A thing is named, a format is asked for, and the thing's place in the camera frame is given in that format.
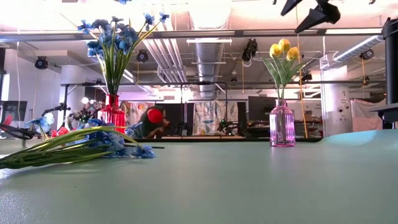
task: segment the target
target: glass vase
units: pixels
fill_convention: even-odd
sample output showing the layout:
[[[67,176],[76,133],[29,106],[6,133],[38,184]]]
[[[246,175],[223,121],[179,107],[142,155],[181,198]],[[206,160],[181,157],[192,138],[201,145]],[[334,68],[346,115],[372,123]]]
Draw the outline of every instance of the glass vase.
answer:
[[[269,115],[270,145],[274,147],[295,146],[294,115],[286,100],[276,100],[276,107]]]
[[[98,112],[98,119],[103,119],[105,123],[113,123],[115,126],[124,127],[124,111],[119,109],[119,96],[106,95],[105,108]],[[117,131],[124,133],[123,128],[116,128]]]

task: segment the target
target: cap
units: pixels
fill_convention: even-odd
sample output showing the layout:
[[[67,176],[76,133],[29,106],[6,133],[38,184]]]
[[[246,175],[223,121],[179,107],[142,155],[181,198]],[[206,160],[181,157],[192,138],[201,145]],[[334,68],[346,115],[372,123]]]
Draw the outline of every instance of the cap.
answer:
[[[154,124],[159,124],[163,121],[163,113],[158,109],[149,109],[147,115],[149,121]]]

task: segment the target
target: table surface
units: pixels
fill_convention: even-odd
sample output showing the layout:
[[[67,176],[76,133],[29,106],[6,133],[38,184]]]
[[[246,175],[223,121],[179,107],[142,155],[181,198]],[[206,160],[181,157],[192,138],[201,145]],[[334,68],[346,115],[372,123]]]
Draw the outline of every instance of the table surface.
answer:
[[[398,223],[397,134],[159,143],[155,159],[4,169],[0,223]],[[1,140],[0,154],[18,149]]]

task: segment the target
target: yellow tulip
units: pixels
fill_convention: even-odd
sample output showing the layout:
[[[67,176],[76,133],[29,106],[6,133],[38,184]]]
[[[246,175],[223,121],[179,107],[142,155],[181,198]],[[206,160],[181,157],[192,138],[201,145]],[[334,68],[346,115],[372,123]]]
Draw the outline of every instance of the yellow tulip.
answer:
[[[281,52],[287,52],[290,49],[290,42],[287,39],[281,39],[279,41],[279,50]]]
[[[287,52],[287,60],[293,60],[299,57],[299,49],[297,47],[292,47],[288,52]]]
[[[279,57],[280,55],[280,50],[279,46],[277,44],[272,44],[271,49],[269,49],[269,56],[275,55],[276,57]]]

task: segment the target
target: monitor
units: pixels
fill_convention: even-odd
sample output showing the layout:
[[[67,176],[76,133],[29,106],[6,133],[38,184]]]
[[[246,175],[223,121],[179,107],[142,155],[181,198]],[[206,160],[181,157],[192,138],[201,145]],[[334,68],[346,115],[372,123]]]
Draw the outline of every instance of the monitor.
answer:
[[[276,99],[266,96],[249,96],[249,120],[269,121],[269,113],[275,108]]]
[[[19,102],[19,114],[22,118],[20,119],[18,117],[18,101],[0,101],[1,122],[6,119],[7,115],[11,115],[13,121],[23,121],[25,119],[26,106],[27,101]]]

